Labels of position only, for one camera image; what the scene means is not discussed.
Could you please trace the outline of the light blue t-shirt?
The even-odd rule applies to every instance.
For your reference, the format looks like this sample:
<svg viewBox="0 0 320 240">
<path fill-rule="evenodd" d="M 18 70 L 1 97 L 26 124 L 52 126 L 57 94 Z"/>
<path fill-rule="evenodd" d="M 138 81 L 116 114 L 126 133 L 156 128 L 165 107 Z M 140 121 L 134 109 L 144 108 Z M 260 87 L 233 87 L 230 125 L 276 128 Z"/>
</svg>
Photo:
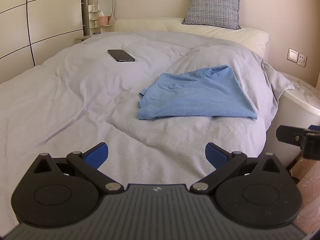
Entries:
<svg viewBox="0 0 320 240">
<path fill-rule="evenodd" d="M 139 96 L 139 120 L 171 116 L 258 118 L 228 65 L 183 74 L 162 73 Z"/>
</svg>

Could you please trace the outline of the white mattress base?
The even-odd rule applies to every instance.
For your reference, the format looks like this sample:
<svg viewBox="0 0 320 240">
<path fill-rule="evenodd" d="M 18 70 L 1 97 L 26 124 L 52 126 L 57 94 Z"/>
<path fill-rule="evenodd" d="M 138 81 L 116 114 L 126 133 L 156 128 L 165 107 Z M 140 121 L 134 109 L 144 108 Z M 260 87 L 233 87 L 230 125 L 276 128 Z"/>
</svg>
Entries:
<svg viewBox="0 0 320 240">
<path fill-rule="evenodd" d="M 279 142 L 276 130 L 280 125 L 309 128 L 319 125 L 319 90 L 305 81 L 283 73 L 294 85 L 294 90 L 286 90 L 279 99 L 278 110 L 271 126 L 266 132 L 263 153 L 275 154 L 281 163 L 288 167 L 300 154 L 297 146 Z"/>
</svg>

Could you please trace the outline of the white bed duvet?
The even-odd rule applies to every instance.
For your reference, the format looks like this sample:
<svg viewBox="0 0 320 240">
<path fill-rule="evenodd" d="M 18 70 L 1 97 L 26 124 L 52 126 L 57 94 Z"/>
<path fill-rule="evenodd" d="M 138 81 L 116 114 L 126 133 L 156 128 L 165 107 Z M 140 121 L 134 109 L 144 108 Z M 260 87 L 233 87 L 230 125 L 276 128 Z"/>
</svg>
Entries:
<svg viewBox="0 0 320 240">
<path fill-rule="evenodd" d="M 135 62 L 117 62 L 121 49 Z M 258 118 L 139 120 L 140 92 L 162 73 L 228 65 Z M 213 172 L 204 148 L 259 155 L 292 83 L 238 43 L 185 33 L 106 33 L 1 84 L 1 235 L 17 225 L 11 196 L 40 153 L 65 157 L 108 145 L 101 172 L 125 185 L 191 185 Z"/>
</svg>

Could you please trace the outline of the cream long bed pillow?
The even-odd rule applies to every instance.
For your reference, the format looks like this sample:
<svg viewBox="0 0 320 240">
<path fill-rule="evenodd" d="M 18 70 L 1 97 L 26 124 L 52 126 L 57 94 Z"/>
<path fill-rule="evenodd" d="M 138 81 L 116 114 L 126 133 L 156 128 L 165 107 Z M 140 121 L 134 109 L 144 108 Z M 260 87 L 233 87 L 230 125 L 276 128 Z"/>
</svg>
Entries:
<svg viewBox="0 0 320 240">
<path fill-rule="evenodd" d="M 266 59 L 269 33 L 252 28 L 226 29 L 208 25 L 183 24 L 182 18 L 118 19 L 114 31 L 171 31 L 233 41 Z"/>
</svg>

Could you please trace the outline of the black smartphone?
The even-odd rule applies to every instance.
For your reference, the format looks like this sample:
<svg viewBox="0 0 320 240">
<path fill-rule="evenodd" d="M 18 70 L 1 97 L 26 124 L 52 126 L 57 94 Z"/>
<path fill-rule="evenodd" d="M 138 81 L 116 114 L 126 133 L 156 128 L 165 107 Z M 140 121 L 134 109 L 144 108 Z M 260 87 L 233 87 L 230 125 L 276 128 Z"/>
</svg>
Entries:
<svg viewBox="0 0 320 240">
<path fill-rule="evenodd" d="M 121 49 L 109 49 L 108 54 L 111 55 L 117 62 L 135 62 L 135 59 L 127 52 Z"/>
</svg>

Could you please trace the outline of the cream bedside table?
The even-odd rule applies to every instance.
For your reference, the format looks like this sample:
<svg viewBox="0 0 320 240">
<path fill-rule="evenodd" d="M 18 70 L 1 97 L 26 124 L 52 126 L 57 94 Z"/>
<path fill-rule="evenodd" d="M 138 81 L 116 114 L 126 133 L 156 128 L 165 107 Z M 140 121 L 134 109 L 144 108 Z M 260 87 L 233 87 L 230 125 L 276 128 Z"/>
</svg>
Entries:
<svg viewBox="0 0 320 240">
<path fill-rule="evenodd" d="M 89 36 L 89 35 L 88 36 L 77 37 L 75 39 L 75 43 L 78 44 L 78 43 L 84 42 L 85 40 L 87 40 L 89 38 L 91 38 L 91 36 Z"/>
</svg>

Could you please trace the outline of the grey checked cushion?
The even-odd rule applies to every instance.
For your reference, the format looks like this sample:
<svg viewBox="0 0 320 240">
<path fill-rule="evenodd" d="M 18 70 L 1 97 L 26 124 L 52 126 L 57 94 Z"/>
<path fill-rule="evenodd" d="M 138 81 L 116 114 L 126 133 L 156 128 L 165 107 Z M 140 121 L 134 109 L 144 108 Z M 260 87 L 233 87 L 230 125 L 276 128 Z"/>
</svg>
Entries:
<svg viewBox="0 0 320 240">
<path fill-rule="evenodd" d="M 183 24 L 240 29 L 240 0 L 188 0 Z"/>
</svg>

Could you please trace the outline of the white sliding wardrobe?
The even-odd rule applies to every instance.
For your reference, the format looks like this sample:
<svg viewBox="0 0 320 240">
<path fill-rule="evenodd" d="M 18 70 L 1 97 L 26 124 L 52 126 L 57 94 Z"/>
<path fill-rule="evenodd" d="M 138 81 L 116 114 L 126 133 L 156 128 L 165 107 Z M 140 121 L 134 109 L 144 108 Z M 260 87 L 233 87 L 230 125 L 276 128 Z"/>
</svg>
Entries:
<svg viewBox="0 0 320 240">
<path fill-rule="evenodd" d="M 1 0 L 1 82 L 88 34 L 87 0 Z"/>
</svg>

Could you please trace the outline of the pink cup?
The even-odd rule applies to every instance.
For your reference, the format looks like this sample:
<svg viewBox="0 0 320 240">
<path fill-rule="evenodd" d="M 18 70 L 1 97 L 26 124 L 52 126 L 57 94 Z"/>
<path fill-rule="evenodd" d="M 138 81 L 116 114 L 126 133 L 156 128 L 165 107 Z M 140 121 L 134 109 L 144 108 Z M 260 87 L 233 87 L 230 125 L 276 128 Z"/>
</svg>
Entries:
<svg viewBox="0 0 320 240">
<path fill-rule="evenodd" d="M 98 25 L 100 27 L 109 25 L 109 21 L 110 21 L 110 16 L 99 16 L 98 17 Z"/>
</svg>

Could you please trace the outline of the white cosmetics shelf rack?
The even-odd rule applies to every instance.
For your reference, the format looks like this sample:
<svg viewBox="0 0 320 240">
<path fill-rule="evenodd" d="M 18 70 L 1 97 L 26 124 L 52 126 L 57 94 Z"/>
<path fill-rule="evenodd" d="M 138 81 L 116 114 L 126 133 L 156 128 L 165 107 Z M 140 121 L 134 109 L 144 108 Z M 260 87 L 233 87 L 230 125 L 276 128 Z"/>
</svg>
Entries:
<svg viewBox="0 0 320 240">
<path fill-rule="evenodd" d="M 89 35 L 98 35 L 105 32 L 113 31 L 113 24 L 100 27 L 98 25 L 99 10 L 97 4 L 88 6 Z"/>
</svg>

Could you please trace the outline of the oval white-framed mirror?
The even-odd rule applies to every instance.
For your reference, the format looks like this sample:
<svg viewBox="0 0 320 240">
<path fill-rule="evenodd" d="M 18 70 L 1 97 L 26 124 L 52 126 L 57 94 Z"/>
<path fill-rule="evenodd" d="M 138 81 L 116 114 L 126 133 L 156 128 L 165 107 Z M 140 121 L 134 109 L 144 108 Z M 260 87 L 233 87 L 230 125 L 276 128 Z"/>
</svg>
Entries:
<svg viewBox="0 0 320 240">
<path fill-rule="evenodd" d="M 109 25 L 114 24 L 114 0 L 98 0 L 97 6 L 99 10 L 99 16 L 110 16 Z"/>
</svg>

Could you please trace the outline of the wall socket panel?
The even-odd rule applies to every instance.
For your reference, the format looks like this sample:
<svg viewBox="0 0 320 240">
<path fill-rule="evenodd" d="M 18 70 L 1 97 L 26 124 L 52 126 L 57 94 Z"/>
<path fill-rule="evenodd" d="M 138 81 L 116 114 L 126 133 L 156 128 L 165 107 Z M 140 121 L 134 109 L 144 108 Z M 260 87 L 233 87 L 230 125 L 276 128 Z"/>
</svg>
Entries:
<svg viewBox="0 0 320 240">
<path fill-rule="evenodd" d="M 289 61 L 292 61 L 296 64 L 298 64 L 301 67 L 305 67 L 307 56 L 303 55 L 302 53 L 299 53 L 293 49 L 288 50 L 287 59 Z"/>
</svg>

